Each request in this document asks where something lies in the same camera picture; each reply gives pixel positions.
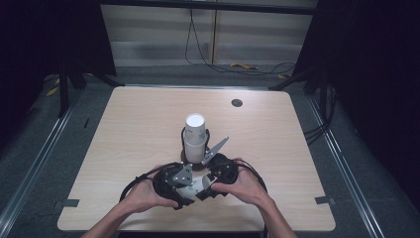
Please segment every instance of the paper cup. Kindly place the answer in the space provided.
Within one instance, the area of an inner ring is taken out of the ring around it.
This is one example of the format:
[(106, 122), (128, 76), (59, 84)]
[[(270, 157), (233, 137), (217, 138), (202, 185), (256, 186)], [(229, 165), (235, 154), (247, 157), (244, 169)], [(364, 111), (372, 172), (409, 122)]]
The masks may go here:
[(184, 141), (198, 146), (206, 142), (205, 119), (201, 114), (189, 114), (185, 119)]
[(185, 158), (188, 162), (192, 164), (201, 164), (206, 150), (206, 141), (204, 140), (204, 142), (198, 146), (191, 145), (187, 141), (184, 141), (184, 149)]
[(198, 192), (206, 189), (211, 184), (211, 180), (207, 176), (197, 177), (192, 180), (192, 185), (178, 188), (176, 191), (186, 198), (197, 200), (195, 196)]

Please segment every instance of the wooden table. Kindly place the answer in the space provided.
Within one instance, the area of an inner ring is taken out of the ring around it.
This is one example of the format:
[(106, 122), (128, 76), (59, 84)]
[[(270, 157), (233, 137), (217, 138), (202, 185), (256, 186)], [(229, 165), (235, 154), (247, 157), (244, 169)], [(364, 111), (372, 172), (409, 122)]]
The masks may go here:
[[(243, 105), (233, 106), (233, 99)], [(206, 119), (210, 148), (230, 137), (220, 153), (242, 157), (259, 172), (294, 230), (335, 228), (329, 205), (315, 201), (325, 193), (287, 93), (167, 87), (114, 89), (68, 197), (79, 203), (63, 209), (58, 228), (88, 230), (136, 176), (180, 161), (180, 132), (194, 112)], [(263, 220), (254, 206), (219, 195), (180, 210), (155, 207), (133, 214), (119, 229), (261, 231)]]

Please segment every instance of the human arm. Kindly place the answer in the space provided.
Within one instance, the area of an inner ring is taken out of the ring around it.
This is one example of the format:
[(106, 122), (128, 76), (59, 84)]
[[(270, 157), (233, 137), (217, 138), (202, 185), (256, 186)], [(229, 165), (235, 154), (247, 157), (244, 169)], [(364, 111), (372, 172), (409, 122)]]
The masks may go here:
[(243, 167), (238, 168), (238, 179), (233, 184), (213, 183), (211, 188), (229, 192), (239, 200), (253, 204), (262, 214), (262, 219), (271, 238), (296, 238), (295, 233), (278, 210), (275, 201), (266, 193), (257, 178)]
[(133, 213), (140, 213), (155, 206), (177, 207), (177, 202), (163, 198), (155, 193), (149, 176), (137, 183), (126, 198), (115, 205), (83, 238), (111, 237), (118, 227)]

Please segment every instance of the electrical cable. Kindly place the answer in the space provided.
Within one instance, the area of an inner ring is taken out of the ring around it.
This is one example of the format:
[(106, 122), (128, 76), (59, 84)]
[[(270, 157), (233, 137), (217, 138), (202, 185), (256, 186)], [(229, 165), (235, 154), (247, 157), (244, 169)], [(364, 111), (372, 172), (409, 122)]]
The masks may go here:
[(121, 193), (121, 196), (120, 196), (120, 202), (127, 196), (127, 193), (131, 190), (131, 188), (133, 188), (134, 185), (136, 185), (137, 183), (139, 183), (139, 182), (141, 182), (141, 181), (143, 181), (145, 179), (149, 179), (148, 176), (151, 175), (151, 174), (153, 174), (153, 173), (155, 173), (155, 172), (158, 172), (158, 171), (163, 170), (163, 169), (168, 168), (168, 167), (173, 167), (173, 166), (175, 166), (177, 164), (178, 164), (177, 162), (172, 162), (172, 163), (166, 164), (164, 166), (157, 167), (157, 168), (155, 168), (155, 169), (153, 169), (153, 170), (151, 170), (151, 171), (149, 171), (149, 172), (147, 172), (145, 174), (142, 174), (139, 177), (136, 177), (134, 180), (132, 180), (124, 188), (124, 190), (123, 190), (123, 192)]
[(318, 126), (310, 131), (304, 132), (305, 135), (310, 135), (309, 137), (306, 137), (306, 141), (308, 141), (308, 146), (312, 145), (318, 138), (320, 138), (329, 128), (331, 121), (334, 116), (334, 111), (337, 103), (337, 93), (333, 89), (333, 87), (330, 85), (330, 95), (329, 95), (329, 102), (330, 102), (330, 115), (328, 116), (327, 120), (321, 125)]
[[(286, 72), (294, 69), (294, 67), (296, 65), (295, 62), (281, 62), (281, 63), (278, 63), (271, 71), (264, 72), (264, 71), (237, 71), (237, 70), (231, 70), (231, 69), (227, 69), (227, 68), (224, 68), (224, 67), (221, 67), (221, 66), (217, 66), (217, 65), (214, 65), (214, 64), (210, 64), (206, 61), (206, 59), (204, 58), (204, 55), (201, 52), (201, 47), (200, 47), (200, 43), (198, 41), (197, 31), (195, 29), (194, 19), (193, 19), (193, 15), (192, 15), (192, 9), (189, 9), (189, 15), (190, 15), (190, 22), (189, 22), (188, 36), (187, 36), (187, 40), (186, 40), (184, 57), (185, 57), (185, 60), (192, 65), (206, 65), (209, 68), (211, 68), (215, 71), (218, 71), (218, 72), (234, 72), (234, 73), (239, 73), (239, 74), (244, 74), (244, 75), (255, 75), (255, 76), (286, 73)], [(190, 40), (190, 36), (191, 36), (191, 28), (194, 32), (195, 42), (197, 44), (198, 52), (200, 53), (201, 60), (203, 61), (203, 63), (194, 63), (194, 62), (192, 62), (188, 59), (187, 55), (188, 55), (189, 40)], [(292, 66), (287, 68), (286, 70), (274, 72), (279, 66), (286, 65), (286, 64), (292, 64)]]
[[(268, 192), (267, 189), (266, 189), (266, 186), (265, 186), (265, 182), (263, 181), (263, 178), (259, 175), (259, 173), (256, 171), (256, 169), (254, 169), (248, 162), (246, 162), (242, 159), (234, 159), (234, 161), (241, 161), (241, 162), (245, 163), (244, 165), (237, 163), (237, 166), (245, 168), (246, 170), (251, 172), (257, 178), (257, 180), (259, 181), (259, 184), (262, 186), (262, 188), (266, 192)], [(225, 166), (229, 166), (229, 165), (230, 164), (228, 164), (228, 163), (222, 163), (222, 164), (218, 164), (218, 165), (216, 165), (212, 168), (209, 168), (209, 169), (212, 170), (212, 169), (215, 169), (215, 168), (218, 168), (218, 167), (225, 167)], [(267, 237), (268, 237), (268, 230), (266, 228), (266, 225), (264, 224), (262, 238), (267, 238)]]

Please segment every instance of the small round object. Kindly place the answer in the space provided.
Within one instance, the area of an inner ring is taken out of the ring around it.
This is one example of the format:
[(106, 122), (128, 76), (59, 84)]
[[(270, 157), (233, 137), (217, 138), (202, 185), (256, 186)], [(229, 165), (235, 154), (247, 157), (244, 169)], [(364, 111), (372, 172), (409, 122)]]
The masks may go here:
[(242, 105), (244, 105), (244, 103), (240, 99), (233, 99), (232, 100), (232, 105), (234, 107), (241, 107)]

